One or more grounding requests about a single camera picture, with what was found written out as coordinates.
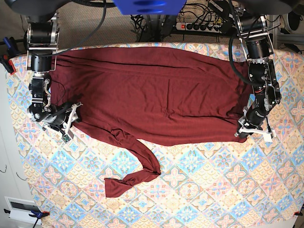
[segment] electrical cord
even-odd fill
[[[23,19],[22,19],[22,15],[20,14],[20,18],[21,18],[21,25],[22,25],[22,30],[24,31],[24,33],[26,33],[24,27],[23,27]]]
[[[214,28],[214,26],[217,24],[219,21],[219,16],[215,16],[215,22],[213,23],[213,26],[211,28]]]
[[[6,173],[6,169],[8,168],[8,166],[7,165],[5,165],[5,171],[2,171],[2,170],[0,170],[0,172],[2,172],[2,173]]]
[[[65,94],[66,94],[66,88],[65,88],[65,86],[64,86],[61,82],[58,82],[58,81],[55,81],[55,80],[52,80],[52,82],[56,82],[56,83],[62,85],[62,87],[63,87],[63,95],[62,95],[61,98],[55,103],[55,104],[57,105],[57,104],[62,100],[62,98],[65,96]]]
[[[196,24],[202,16],[204,16],[204,18],[203,18],[203,20],[201,20],[201,22],[199,23],[200,26],[203,24],[203,22],[207,22],[207,24],[209,24],[210,22],[214,22],[214,21],[212,21],[212,14],[213,14],[213,13],[214,13],[214,11],[209,11],[209,12],[207,12],[207,14],[206,14],[205,16],[204,16],[204,15],[201,15],[201,16],[200,16],[195,22],[193,22],[192,24],[193,24],[193,25]],[[206,17],[208,16],[208,14],[210,14],[210,19],[207,20],[207,21],[205,21],[205,19],[206,19]]]
[[[27,181],[27,180],[29,180],[29,178],[26,178],[26,179],[22,179],[19,175],[18,175],[18,173],[16,172],[16,175],[17,175],[17,177],[19,177],[21,180],[23,180],[23,181]]]
[[[268,29],[268,31],[271,31],[271,30],[273,30],[273,29],[275,29],[275,28],[277,28],[277,27],[280,27],[280,26],[281,26],[281,23],[280,23],[279,25],[273,27],[273,28]]]
[[[90,32],[89,35],[87,35],[85,38],[83,38],[81,41],[79,41],[76,45],[68,48],[67,50],[64,50],[64,51],[61,51],[61,52],[58,52],[58,53],[54,53],[54,54],[49,54],[49,55],[37,55],[35,53],[31,53],[32,55],[35,55],[35,56],[42,56],[42,57],[52,57],[52,56],[59,56],[59,55],[62,55],[63,53],[66,53],[76,47],[79,47],[81,44],[83,44],[85,41],[87,41],[88,39],[90,39],[94,33],[96,33],[99,28],[101,27],[101,25],[103,24],[104,20],[105,20],[105,15],[106,15],[106,8],[107,8],[107,4],[106,4],[106,0],[103,0],[104,1],[104,11],[103,11],[103,15],[102,15],[102,18],[99,22],[99,24],[97,25],[97,27],[92,31]]]
[[[251,24],[251,26],[250,26],[250,28],[249,28],[249,31],[248,31],[248,35],[247,35],[246,38],[244,38],[244,40],[248,40],[248,39],[249,39],[251,30],[252,30],[253,26],[255,25],[255,23],[256,23],[259,19],[260,19],[260,17],[256,18],[256,19],[254,20],[254,22]]]
[[[197,19],[202,20],[202,19],[200,18],[200,16],[196,15],[196,14],[193,13],[192,11],[183,11],[183,12],[181,12],[180,14],[181,14],[182,16],[184,16],[185,13],[191,13],[191,14],[193,14]]]
[[[252,82],[250,81],[249,79],[247,78],[244,78],[243,75],[238,71],[238,69],[236,68],[236,66],[234,65],[234,62],[233,62],[233,56],[232,56],[232,43],[233,43],[233,40],[236,38],[236,34],[232,35],[230,37],[230,40],[229,40],[229,46],[228,46],[228,53],[229,53],[229,62],[230,62],[230,65],[231,65],[231,68],[233,70],[233,72],[238,76],[239,79],[241,79],[244,83],[248,84],[248,85],[251,85],[251,86],[255,86],[255,87],[263,87],[262,84],[259,84],[259,83],[255,83],[255,82]]]
[[[277,16],[277,18],[275,19],[275,20],[268,20],[269,22],[271,22],[271,23],[273,23],[273,22],[275,22],[276,20],[278,20],[279,18],[281,17],[281,15],[279,15],[279,16]]]
[[[134,22],[136,30],[143,29],[142,27],[143,19],[144,19],[143,15],[136,15],[136,16],[131,15],[131,20]]]
[[[203,10],[206,10],[208,8],[205,5],[199,4],[199,3],[187,3],[187,4],[185,4],[185,6],[198,6],[198,7],[201,7]]]
[[[91,1],[85,1],[85,0],[72,0],[72,2],[75,2],[75,3],[83,5],[83,6],[90,6],[90,7],[101,7],[101,8],[104,8],[105,6],[107,8],[116,7],[116,5],[114,3],[112,3],[112,2],[110,2],[110,3],[91,2]]]
[[[236,29],[237,29],[237,35],[239,38],[241,39],[244,39],[239,28],[238,28],[238,20],[237,20],[237,16],[236,16],[236,13],[235,13],[235,10],[234,10],[234,6],[232,4],[232,1],[231,0],[228,0],[228,3],[229,3],[229,6],[230,6],[230,9],[231,9],[231,14],[232,14],[232,17],[233,17],[233,20],[234,20],[234,24],[236,26]]]

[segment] floral tile pattern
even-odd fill
[[[225,45],[136,43],[105,47],[167,47],[228,60]],[[236,61],[245,61],[234,47]],[[121,179],[141,169],[126,149],[92,139],[72,128],[62,143],[26,115],[31,72],[26,57],[6,74],[12,123],[33,199],[49,211],[43,227],[62,228],[245,228],[291,219],[304,203],[304,57],[275,52],[282,102],[269,116],[272,143],[254,134],[245,143],[156,145],[141,140],[161,164],[159,178],[105,197],[104,178]]]

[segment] metal bracket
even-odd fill
[[[48,45],[47,47],[46,44],[33,44],[30,42],[32,27],[30,23],[28,24],[28,33],[27,33],[28,50],[27,50],[27,59],[26,59],[27,70],[31,70],[31,67],[29,66],[31,62],[31,54],[29,51],[52,50],[53,54],[58,52],[58,39],[59,39],[58,13],[55,13],[54,16],[50,19],[50,21],[53,22],[53,27],[51,31],[50,44],[47,44]],[[57,63],[57,56],[55,56],[54,68],[50,69],[50,71],[56,70],[56,63]]]
[[[67,121],[66,124],[64,124],[65,134],[62,136],[62,141],[64,143],[68,143],[70,140],[72,140],[74,138],[74,134],[70,130],[71,123],[78,118],[77,113],[76,113],[76,109],[81,105],[82,105],[82,103],[78,102],[77,104],[73,104],[72,107],[71,107],[71,113],[68,117],[68,121]]]
[[[272,143],[273,142],[272,139],[274,137],[276,137],[276,131],[273,130],[273,129],[271,130],[271,132],[269,132],[269,131],[262,131],[262,130],[258,130],[258,129],[247,129],[245,127],[241,127],[238,132],[239,133],[244,132],[244,133],[257,133],[257,134],[261,134],[263,136],[263,138],[264,138],[264,141],[268,142],[268,143],[269,142]]]
[[[49,79],[46,79],[44,81],[44,92],[47,94],[47,104],[44,106],[44,110],[45,111],[49,111],[49,107],[51,106],[51,93],[48,91],[48,84],[50,83],[50,80]]]

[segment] dark red shirt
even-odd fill
[[[235,63],[248,77],[246,63]],[[143,170],[123,180],[105,179],[106,197],[160,175],[154,154],[136,139],[171,146],[200,142],[244,142],[238,119],[251,88],[229,62],[166,48],[96,48],[58,56],[52,102],[81,101],[75,126],[92,138],[123,147]]]

